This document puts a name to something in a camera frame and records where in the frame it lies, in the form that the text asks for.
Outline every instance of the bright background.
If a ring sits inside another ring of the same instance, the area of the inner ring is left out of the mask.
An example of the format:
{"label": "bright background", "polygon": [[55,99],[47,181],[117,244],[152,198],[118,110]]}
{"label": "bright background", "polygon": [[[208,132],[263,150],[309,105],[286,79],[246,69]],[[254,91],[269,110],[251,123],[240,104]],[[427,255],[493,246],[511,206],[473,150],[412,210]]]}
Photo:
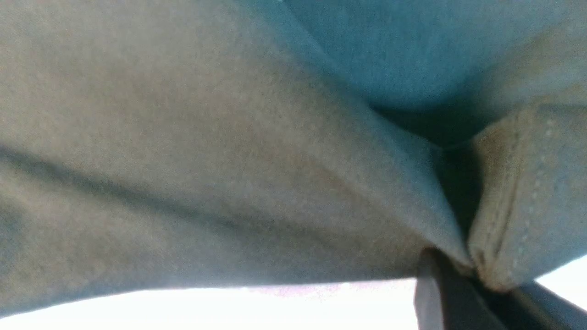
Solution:
{"label": "bright background", "polygon": [[[587,256],[538,282],[587,311]],[[390,326],[417,330],[416,280],[290,287],[140,291],[59,305],[0,320],[2,329],[58,325],[61,329],[141,326],[169,329],[312,329]]]}

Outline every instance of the pant leg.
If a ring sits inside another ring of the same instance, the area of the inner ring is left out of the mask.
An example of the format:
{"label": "pant leg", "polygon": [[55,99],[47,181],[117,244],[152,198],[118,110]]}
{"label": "pant leg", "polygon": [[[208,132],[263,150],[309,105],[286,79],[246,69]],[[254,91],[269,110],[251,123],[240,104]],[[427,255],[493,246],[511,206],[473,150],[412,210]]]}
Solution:
{"label": "pant leg", "polygon": [[470,263],[434,148],[245,4],[2,2],[2,314]]}

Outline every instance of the teal fabric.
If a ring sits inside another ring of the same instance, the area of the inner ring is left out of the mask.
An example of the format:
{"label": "teal fabric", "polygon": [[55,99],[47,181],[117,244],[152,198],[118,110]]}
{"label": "teal fabric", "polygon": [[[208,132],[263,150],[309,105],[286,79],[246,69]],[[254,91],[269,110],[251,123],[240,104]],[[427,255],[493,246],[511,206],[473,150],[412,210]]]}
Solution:
{"label": "teal fabric", "polygon": [[[0,2],[0,315],[134,289],[407,277],[427,247],[503,291],[583,253],[583,7],[359,3]],[[472,101],[439,120],[459,94]],[[568,189],[536,228],[561,233],[525,231],[512,257],[523,216],[479,234],[511,175],[484,172],[491,146],[508,140],[465,139],[490,122],[476,139],[516,132],[508,118],[544,104],[579,109],[558,128],[575,125],[573,147],[543,142],[564,152],[542,180]]]}

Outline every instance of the stitching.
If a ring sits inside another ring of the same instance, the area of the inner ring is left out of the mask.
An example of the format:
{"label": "stitching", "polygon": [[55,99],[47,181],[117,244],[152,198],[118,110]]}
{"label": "stitching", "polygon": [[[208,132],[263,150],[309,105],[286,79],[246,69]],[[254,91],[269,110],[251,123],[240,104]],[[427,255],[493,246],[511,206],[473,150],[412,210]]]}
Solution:
{"label": "stitching", "polygon": [[[544,137],[546,140],[549,140],[552,137],[552,127],[554,126],[555,122],[552,119],[548,119],[546,120],[546,126],[547,129],[544,132]],[[542,143],[542,148],[544,149],[544,146],[547,145],[548,143]],[[532,217],[535,212],[536,212],[536,208],[535,208],[535,203],[536,200],[538,199],[538,193],[540,191],[540,186],[541,186],[541,177],[544,175],[544,170],[543,168],[546,166],[546,156],[543,154],[544,150],[541,150],[541,154],[539,157],[539,165],[538,165],[538,171],[536,173],[536,180],[534,181],[534,186],[532,187],[532,193],[531,193],[531,202],[530,205],[528,206],[527,212],[528,212],[528,217],[526,218],[526,220],[524,221],[524,230],[522,232],[522,238],[521,238],[521,245],[520,247],[518,247],[517,253],[514,255],[514,259],[512,261],[512,269],[508,271],[508,276],[510,278],[510,281],[512,280],[512,273],[516,270],[517,266],[518,266],[518,259],[520,258],[520,256],[522,256],[522,254],[524,253],[525,249],[525,243],[528,240],[528,235],[529,235],[529,231],[530,231],[530,217]]]}
{"label": "stitching", "polygon": [[[497,204],[497,206],[495,208],[491,225],[489,226],[489,228],[487,230],[487,235],[485,236],[485,244],[484,245],[486,247],[489,246],[490,238],[495,233],[495,229],[497,227],[498,219],[500,217],[500,211],[502,210],[500,208],[500,205],[503,205],[504,204],[504,200],[507,197],[507,194],[505,194],[505,192],[504,192],[504,186],[506,186],[509,182],[511,182],[511,176],[512,176],[512,174],[511,174],[510,168],[512,167],[512,159],[514,158],[513,156],[515,155],[515,151],[517,149],[518,142],[519,142],[519,134],[518,134],[518,131],[517,131],[518,122],[519,122],[519,113],[514,116],[514,120],[513,120],[513,125],[512,126],[515,129],[514,138],[513,138],[512,143],[510,144],[510,148],[508,149],[509,152],[508,152],[508,155],[507,155],[507,158],[506,158],[506,162],[505,162],[505,173],[506,173],[506,175],[505,175],[505,180],[503,181],[504,183],[502,184],[502,187],[500,188],[500,194],[499,194],[499,197],[498,197],[499,203]],[[485,270],[487,270],[487,269],[490,268],[487,265],[487,258],[485,258],[484,261],[485,261],[484,267],[485,267]]]}

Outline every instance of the seam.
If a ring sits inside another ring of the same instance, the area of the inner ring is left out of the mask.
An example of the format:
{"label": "seam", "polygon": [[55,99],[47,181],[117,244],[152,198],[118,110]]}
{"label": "seam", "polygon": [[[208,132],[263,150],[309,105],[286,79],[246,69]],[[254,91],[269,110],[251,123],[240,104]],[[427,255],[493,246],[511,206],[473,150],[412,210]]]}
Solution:
{"label": "seam", "polygon": [[[495,206],[495,211],[493,212],[493,217],[491,219],[491,225],[489,226],[489,228],[487,230],[487,234],[485,235],[484,246],[486,246],[487,248],[490,248],[489,251],[492,253],[492,256],[491,256],[492,257],[492,265],[495,264],[495,259],[497,259],[497,254],[499,253],[499,250],[501,249],[501,245],[503,243],[503,234],[502,234],[500,241],[496,242],[496,244],[493,247],[490,247],[490,238],[495,235],[495,231],[497,229],[497,224],[499,222],[498,220],[500,219],[500,212],[502,211],[502,208],[500,206],[504,205],[506,198],[509,195],[511,195],[511,194],[506,193],[505,190],[506,190],[506,186],[511,182],[511,179],[512,179],[511,168],[512,168],[513,158],[516,154],[516,150],[518,149],[518,145],[519,145],[519,131],[518,131],[519,116],[520,116],[519,113],[517,113],[514,116],[512,126],[514,128],[515,133],[514,133],[513,141],[509,145],[507,157],[505,159],[505,178],[503,179],[501,187],[500,187],[500,192],[498,195],[498,203]],[[510,201],[508,203],[508,211],[506,212],[506,217],[509,216],[509,214],[511,213],[510,208],[511,208],[512,203],[513,203],[513,201]],[[484,258],[484,261],[485,261],[485,265],[484,265],[485,272],[487,272],[491,267],[488,265],[488,258]]]}
{"label": "seam", "polygon": [[544,167],[546,166],[546,155],[544,155],[544,146],[549,145],[548,141],[552,137],[552,127],[554,126],[555,122],[552,119],[546,120],[546,131],[544,131],[543,139],[546,140],[544,143],[541,143],[541,150],[539,152],[539,165],[538,170],[536,173],[536,179],[534,180],[534,185],[532,186],[531,191],[531,202],[526,212],[528,214],[527,218],[524,220],[524,229],[522,232],[521,237],[521,244],[518,247],[517,251],[514,254],[514,259],[512,260],[512,268],[508,271],[508,277],[512,280],[512,274],[518,267],[518,261],[520,256],[525,251],[526,242],[528,241],[529,231],[530,231],[530,218],[536,214],[536,200],[538,199],[538,194],[540,193],[540,186],[541,186],[541,177],[544,175]]}

